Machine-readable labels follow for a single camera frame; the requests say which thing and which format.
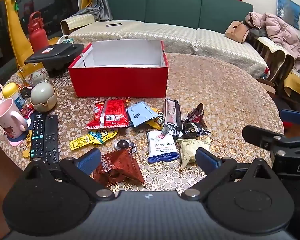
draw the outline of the blue gripper pad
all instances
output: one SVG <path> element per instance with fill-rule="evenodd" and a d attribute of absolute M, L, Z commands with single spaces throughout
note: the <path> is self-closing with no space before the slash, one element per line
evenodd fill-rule
<path fill-rule="evenodd" d="M 283 122 L 292 122 L 300 125 L 300 112 L 283 109 L 280 112 L 280 119 Z"/>
<path fill-rule="evenodd" d="M 90 151 L 75 160 L 75 166 L 87 175 L 90 175 L 100 163 L 101 152 L 98 148 L 92 148 Z"/>
<path fill-rule="evenodd" d="M 222 164 L 220 158 L 216 157 L 202 147 L 198 148 L 195 152 L 195 161 L 207 175 L 220 167 Z"/>

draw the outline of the gray curtain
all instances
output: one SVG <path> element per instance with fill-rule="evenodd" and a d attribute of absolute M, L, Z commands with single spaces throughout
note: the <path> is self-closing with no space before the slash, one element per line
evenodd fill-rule
<path fill-rule="evenodd" d="M 75 15 L 90 13 L 94 16 L 95 21 L 110 21 L 112 14 L 107 0 L 92 0 L 92 6 L 81 9 Z"/>

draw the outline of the cardboard box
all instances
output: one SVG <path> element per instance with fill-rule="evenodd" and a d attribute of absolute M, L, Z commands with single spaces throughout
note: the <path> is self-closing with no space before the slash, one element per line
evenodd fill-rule
<path fill-rule="evenodd" d="M 165 98 L 168 62 L 162 41 L 90 43 L 69 66 L 78 97 Z"/>

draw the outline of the cream colored package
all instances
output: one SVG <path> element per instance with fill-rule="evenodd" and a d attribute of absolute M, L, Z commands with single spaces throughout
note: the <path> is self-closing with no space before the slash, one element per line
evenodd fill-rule
<path fill-rule="evenodd" d="M 177 142 L 181 144 L 180 155 L 182 171 L 188 163 L 195 162 L 195 152 L 199 147 L 210 151 L 209 144 L 211 140 L 209 137 L 202 141 L 195 139 L 177 139 Z"/>

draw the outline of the tan bag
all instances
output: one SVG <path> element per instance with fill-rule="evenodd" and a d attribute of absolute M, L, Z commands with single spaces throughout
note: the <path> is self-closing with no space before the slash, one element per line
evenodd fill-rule
<path fill-rule="evenodd" d="M 233 21 L 226 30 L 226 37 L 239 43 L 243 43 L 248 36 L 249 28 L 243 22 Z"/>

